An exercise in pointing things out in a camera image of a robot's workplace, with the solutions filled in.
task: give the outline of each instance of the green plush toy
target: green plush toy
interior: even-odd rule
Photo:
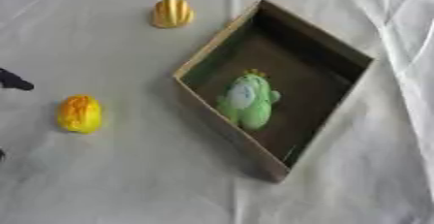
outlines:
[[[264,74],[253,69],[236,79],[225,96],[218,97],[217,111],[235,125],[257,130],[266,125],[271,105],[279,99],[280,93],[270,89]]]

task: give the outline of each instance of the black object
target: black object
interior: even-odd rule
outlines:
[[[35,86],[33,83],[23,80],[19,76],[0,68],[0,82],[4,88],[16,88],[21,90],[32,90]]]
[[[0,149],[0,162],[3,162],[6,158],[6,153],[3,149]]]

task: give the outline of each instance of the white tablecloth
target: white tablecloth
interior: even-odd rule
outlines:
[[[0,0],[0,223],[427,223],[433,213],[434,0],[271,0],[374,56],[280,184],[178,104],[171,72],[255,0],[188,0],[191,25],[151,27],[158,0]],[[59,130],[65,97],[105,108]]]

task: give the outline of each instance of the open box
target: open box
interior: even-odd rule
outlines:
[[[357,83],[371,58],[274,4],[261,0],[173,75],[182,99],[280,181]],[[214,108],[247,69],[267,74],[282,97],[258,131],[231,124]]]

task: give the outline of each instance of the yellow seashell toy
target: yellow seashell toy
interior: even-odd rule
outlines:
[[[101,106],[88,95],[75,95],[63,101],[57,112],[59,125],[73,132],[89,134],[101,126]]]
[[[162,0],[152,12],[152,24],[161,28],[172,28],[190,23],[195,13],[185,0]]]

